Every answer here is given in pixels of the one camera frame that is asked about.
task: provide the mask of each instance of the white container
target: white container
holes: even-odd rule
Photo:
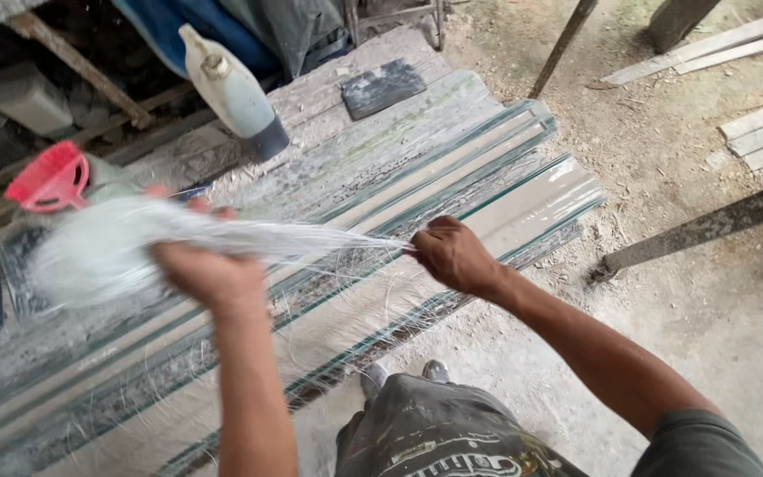
[[[236,135],[249,140],[261,160],[290,144],[278,116],[255,75],[230,51],[199,36],[190,25],[178,34],[184,40],[184,65],[202,99]]]
[[[0,71],[0,111],[39,136],[72,125],[66,96],[33,63]]]

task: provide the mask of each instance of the shoe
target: shoe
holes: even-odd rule
[[[369,406],[376,401],[376,396],[387,381],[387,369],[379,363],[370,363],[361,368],[361,390]]]
[[[446,368],[446,365],[436,359],[429,361],[423,367],[423,378],[426,378],[429,381],[434,381],[435,383],[444,384],[451,381],[451,379],[449,379],[449,370]]]

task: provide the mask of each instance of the person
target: person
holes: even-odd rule
[[[408,252],[442,284],[512,313],[549,343],[588,389],[650,440],[635,476],[763,476],[763,464],[705,396],[617,331],[499,264],[472,231],[440,217]],[[297,450],[270,342],[264,268],[186,244],[156,244],[169,280],[209,308],[219,351],[219,474],[297,475]],[[366,410],[337,436],[337,477],[578,476],[484,390],[371,365]]]

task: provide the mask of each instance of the concrete floor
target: concrete floor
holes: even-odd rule
[[[575,0],[474,0],[449,17],[444,56],[494,96],[523,98]],[[525,271],[539,285],[670,363],[711,398],[763,459],[763,226],[587,285],[605,253],[763,189],[740,159],[706,163],[715,127],[763,105],[763,55],[706,71],[665,71],[609,91],[594,78],[652,55],[638,35],[660,2],[601,0],[544,91],[561,137],[610,201],[582,239]],[[723,0],[690,39],[763,16],[763,2]],[[629,475],[646,440],[603,406],[525,325],[477,301],[381,361],[418,374],[443,360],[456,382],[493,392],[520,423],[590,475]],[[294,416],[301,474],[331,475],[334,436],[362,407],[357,376]],[[202,475],[215,470],[203,469]]]

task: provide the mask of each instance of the fiberglass bundle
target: fiberglass bundle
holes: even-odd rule
[[[302,263],[342,248],[408,244],[340,229],[291,223],[223,221],[144,195],[93,205],[66,217],[34,256],[40,290],[56,304],[97,305],[166,286],[149,253],[158,242],[185,242],[225,255]]]

